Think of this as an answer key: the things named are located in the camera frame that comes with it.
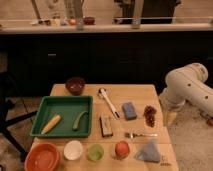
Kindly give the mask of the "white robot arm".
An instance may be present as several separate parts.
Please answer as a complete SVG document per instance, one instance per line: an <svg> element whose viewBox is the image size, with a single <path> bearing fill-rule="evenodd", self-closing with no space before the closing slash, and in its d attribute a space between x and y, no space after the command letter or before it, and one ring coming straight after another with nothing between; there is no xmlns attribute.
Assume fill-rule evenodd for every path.
<svg viewBox="0 0 213 171"><path fill-rule="evenodd" d="M188 64L168 72L166 87L159 95L162 107L176 110L189 101L213 117L213 88L205 84L207 79L208 70L201 63Z"/></svg>

